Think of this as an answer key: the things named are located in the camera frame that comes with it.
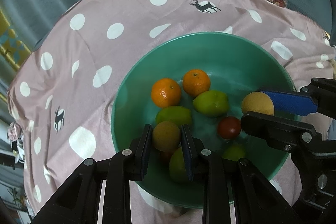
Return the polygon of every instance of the orange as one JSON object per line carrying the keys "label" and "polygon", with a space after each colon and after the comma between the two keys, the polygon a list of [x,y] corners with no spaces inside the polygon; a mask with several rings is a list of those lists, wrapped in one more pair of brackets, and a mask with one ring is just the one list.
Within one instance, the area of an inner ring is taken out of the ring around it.
{"label": "orange", "polygon": [[210,88],[210,78],[200,69],[192,69],[183,76],[183,89],[192,97],[197,97]]}
{"label": "orange", "polygon": [[181,99],[181,88],[170,78],[163,78],[152,86],[151,97],[158,107],[176,106]]}

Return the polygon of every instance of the green bowl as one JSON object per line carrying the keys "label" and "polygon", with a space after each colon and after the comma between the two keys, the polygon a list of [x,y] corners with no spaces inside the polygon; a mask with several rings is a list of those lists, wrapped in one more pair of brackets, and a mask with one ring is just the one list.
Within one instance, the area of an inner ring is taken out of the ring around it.
{"label": "green bowl", "polygon": [[[174,38],[141,58],[123,80],[113,105],[111,131],[117,152],[129,147],[142,134],[145,124],[153,126],[158,108],[151,100],[152,85],[161,78],[172,78],[182,87],[184,74],[204,70],[211,79],[211,90],[225,92],[229,98],[227,115],[241,118],[243,98],[260,87],[295,90],[286,70],[263,48],[247,39],[220,32],[203,32]],[[244,132],[233,141],[216,133],[219,118],[208,118],[193,109],[192,98],[182,89],[180,105],[192,110],[193,137],[220,155],[233,143],[246,148],[246,157],[269,180],[278,172],[288,154],[269,148],[265,140]],[[296,119],[294,115],[277,116]],[[152,149],[148,172],[138,185],[151,195],[176,206],[202,208],[203,186],[195,182],[177,184],[169,177],[168,167],[159,162]]]}

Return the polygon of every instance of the blue rubber strip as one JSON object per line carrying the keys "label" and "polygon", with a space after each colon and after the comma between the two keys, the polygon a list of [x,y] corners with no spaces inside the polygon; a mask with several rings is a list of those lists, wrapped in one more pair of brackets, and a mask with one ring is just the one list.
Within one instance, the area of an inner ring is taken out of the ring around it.
{"label": "blue rubber strip", "polygon": [[302,96],[299,93],[298,95],[294,95],[267,90],[261,90],[261,92],[271,98],[274,110],[281,110],[300,116],[307,116],[310,113],[317,112],[318,105],[310,97]]}

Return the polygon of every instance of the deer print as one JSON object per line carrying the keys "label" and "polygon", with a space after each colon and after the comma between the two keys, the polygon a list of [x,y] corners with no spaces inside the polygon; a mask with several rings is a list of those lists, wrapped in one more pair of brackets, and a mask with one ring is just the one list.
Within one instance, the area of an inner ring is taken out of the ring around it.
{"label": "deer print", "polygon": [[55,110],[55,129],[56,134],[58,133],[58,123],[61,122],[59,130],[61,130],[62,125],[64,125],[64,111],[61,114],[58,114],[60,106]]}
{"label": "deer print", "polygon": [[215,12],[217,12],[217,10],[221,11],[220,8],[215,7],[215,6],[212,5],[209,1],[208,1],[207,4],[204,4],[204,5],[202,5],[202,6],[198,3],[198,0],[193,0],[193,1],[190,2],[190,5],[195,6],[195,7],[197,8],[197,10],[199,10],[199,11],[201,11],[201,12],[204,12],[204,13],[211,13],[211,14],[212,14],[212,12],[210,12],[208,9],[212,9],[212,10],[214,10]]}

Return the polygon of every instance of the polka dot tablecloth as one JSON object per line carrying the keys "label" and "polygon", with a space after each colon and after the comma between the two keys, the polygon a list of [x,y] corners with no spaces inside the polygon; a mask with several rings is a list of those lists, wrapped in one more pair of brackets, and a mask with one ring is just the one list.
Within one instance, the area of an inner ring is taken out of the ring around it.
{"label": "polka dot tablecloth", "polygon": [[[9,111],[25,134],[25,190],[35,212],[84,159],[115,153],[111,109],[132,66],[161,43],[201,31],[261,45],[297,89],[312,77],[332,77],[328,60],[335,49],[326,33],[303,15],[265,0],[81,0],[26,60],[7,94]],[[330,119],[312,114],[303,120],[326,139]],[[290,159],[271,182],[289,203],[298,198],[299,175]],[[133,223],[201,221],[201,210],[164,203],[133,182],[130,188]]]}

